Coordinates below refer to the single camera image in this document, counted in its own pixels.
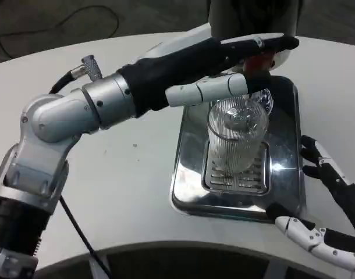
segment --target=white table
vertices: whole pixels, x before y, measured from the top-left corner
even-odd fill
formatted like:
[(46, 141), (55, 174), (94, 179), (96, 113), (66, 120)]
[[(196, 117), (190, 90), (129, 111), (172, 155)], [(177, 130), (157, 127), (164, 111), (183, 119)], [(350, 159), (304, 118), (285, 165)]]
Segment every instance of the white table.
[[(0, 164), (19, 139), (23, 106), (48, 93), (80, 59), (94, 54), (104, 75), (176, 33), (113, 38), (67, 46), (0, 64)], [(301, 132), (321, 143), (355, 181), (355, 46), (300, 38), (273, 71), (299, 89)], [(88, 82), (82, 78), (65, 93)], [(186, 216), (171, 207), (171, 185), (182, 108), (148, 112), (108, 131), (85, 135), (69, 154), (63, 195), (97, 250), (155, 241), (200, 241), (276, 256), (336, 278), (348, 271), (309, 255), (270, 224)], [(325, 187), (306, 178), (308, 218), (343, 233), (354, 230)], [(86, 254), (61, 206), (42, 235), (38, 268)]]

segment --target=dark floor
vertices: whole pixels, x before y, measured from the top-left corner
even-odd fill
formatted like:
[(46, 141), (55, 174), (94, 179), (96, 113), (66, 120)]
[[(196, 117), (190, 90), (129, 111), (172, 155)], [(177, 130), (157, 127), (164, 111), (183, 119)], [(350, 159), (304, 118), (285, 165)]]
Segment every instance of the dark floor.
[[(115, 37), (183, 31), (203, 24), (206, 0), (0, 0), (0, 34), (53, 27), (74, 10), (105, 5), (119, 17)], [(59, 28), (29, 35), (3, 37), (12, 56), (106, 38), (115, 18), (101, 8), (80, 12)], [(355, 0), (305, 0), (298, 35), (355, 45)], [(5, 55), (0, 49), (0, 60)]]
[[(114, 278), (122, 279), (197, 279), (251, 278), (263, 279), (268, 261), (237, 252), (212, 248), (147, 248), (108, 256)], [(288, 267), (282, 274), (273, 272), (267, 278), (318, 279)], [(91, 279), (87, 261), (57, 269), (36, 279)]]

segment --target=drip tray grate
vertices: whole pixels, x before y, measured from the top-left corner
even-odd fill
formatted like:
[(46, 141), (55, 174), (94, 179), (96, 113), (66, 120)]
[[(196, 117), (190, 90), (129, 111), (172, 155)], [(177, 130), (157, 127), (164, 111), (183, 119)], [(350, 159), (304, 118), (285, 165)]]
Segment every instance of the drip tray grate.
[(226, 173), (223, 168), (217, 167), (209, 152), (208, 145), (203, 184), (209, 190), (243, 195), (262, 195), (268, 192), (271, 162), (266, 143), (261, 144), (254, 163), (247, 170), (238, 174)]

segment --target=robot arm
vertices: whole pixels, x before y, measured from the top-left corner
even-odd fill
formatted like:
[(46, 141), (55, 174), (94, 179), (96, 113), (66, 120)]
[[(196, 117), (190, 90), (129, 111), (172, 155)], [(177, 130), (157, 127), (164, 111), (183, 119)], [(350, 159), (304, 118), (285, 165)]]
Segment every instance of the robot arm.
[(162, 56), (142, 58), (104, 78), (93, 56), (88, 56), (52, 91), (59, 91), (84, 73), (92, 83), (67, 96), (39, 96), (23, 109), (20, 141), (8, 151), (0, 167), (1, 278), (33, 276), (41, 233), (68, 176), (66, 157), (82, 134), (106, 130), (151, 109), (196, 105), (259, 91), (271, 82), (269, 73), (202, 78), (218, 75), (249, 56), (293, 49), (299, 44), (296, 38), (283, 34), (230, 41), (201, 39)]
[[(351, 184), (322, 145), (308, 136), (301, 137), (301, 155), (315, 166), (304, 166), (305, 175), (320, 179), (355, 229), (355, 184)], [(346, 270), (355, 271), (355, 237), (294, 216), (280, 204), (266, 209), (267, 216), (292, 241), (312, 255)]]

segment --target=black cylindrical segment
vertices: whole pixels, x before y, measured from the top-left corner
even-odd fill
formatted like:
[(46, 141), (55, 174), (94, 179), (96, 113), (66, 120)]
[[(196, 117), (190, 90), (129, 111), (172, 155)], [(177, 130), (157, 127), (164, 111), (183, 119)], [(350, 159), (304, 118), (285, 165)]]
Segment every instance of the black cylindrical segment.
[(49, 217), (42, 209), (0, 197), (0, 248), (33, 256)]

